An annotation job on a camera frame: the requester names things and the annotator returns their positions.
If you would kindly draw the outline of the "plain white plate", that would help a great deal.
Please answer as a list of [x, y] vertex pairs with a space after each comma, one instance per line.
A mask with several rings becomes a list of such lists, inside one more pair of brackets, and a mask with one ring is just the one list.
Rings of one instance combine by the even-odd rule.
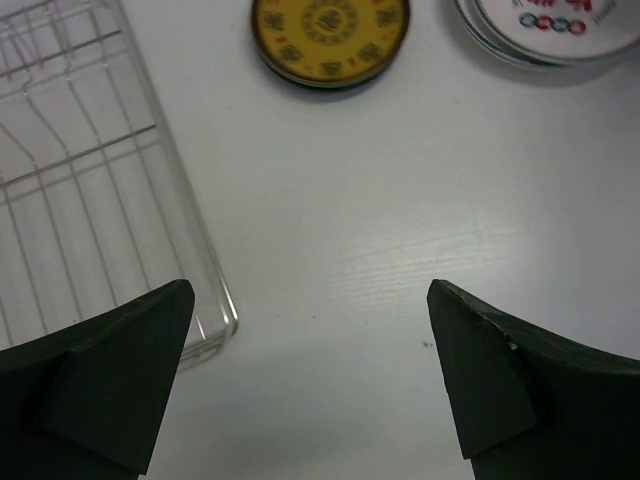
[[627, 51], [600, 60], [596, 59], [572, 63], [549, 61], [517, 49], [501, 39], [482, 19], [474, 5], [475, 2], [476, 1], [455, 1], [453, 3], [455, 13], [462, 27], [485, 51], [507, 63], [521, 68], [541, 71], [560, 71], [571, 67], [600, 66], [620, 61], [639, 50], [638, 44]]

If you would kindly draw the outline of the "large white plate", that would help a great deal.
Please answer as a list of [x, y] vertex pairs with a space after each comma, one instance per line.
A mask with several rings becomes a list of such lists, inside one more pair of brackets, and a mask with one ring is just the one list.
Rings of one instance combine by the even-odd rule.
[[637, 1], [476, 1], [509, 45], [558, 62], [600, 60], [639, 44]]

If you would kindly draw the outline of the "yellow plate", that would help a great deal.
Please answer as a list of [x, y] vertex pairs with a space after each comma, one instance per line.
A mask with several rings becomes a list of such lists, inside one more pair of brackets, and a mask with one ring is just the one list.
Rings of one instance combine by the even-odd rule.
[[258, 0], [252, 36], [277, 75], [312, 89], [349, 89], [391, 66], [409, 30], [406, 0]]

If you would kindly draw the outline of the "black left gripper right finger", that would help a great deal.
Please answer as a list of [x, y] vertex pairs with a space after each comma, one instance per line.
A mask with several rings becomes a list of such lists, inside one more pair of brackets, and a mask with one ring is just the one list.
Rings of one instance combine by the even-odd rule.
[[427, 305], [460, 450], [477, 479], [636, 479], [639, 363], [446, 280]]

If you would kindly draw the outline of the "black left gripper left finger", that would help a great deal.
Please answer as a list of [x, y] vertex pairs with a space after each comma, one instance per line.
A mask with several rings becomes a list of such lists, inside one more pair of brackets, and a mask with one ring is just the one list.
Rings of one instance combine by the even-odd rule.
[[4, 479], [147, 473], [194, 311], [173, 280], [1, 353]]

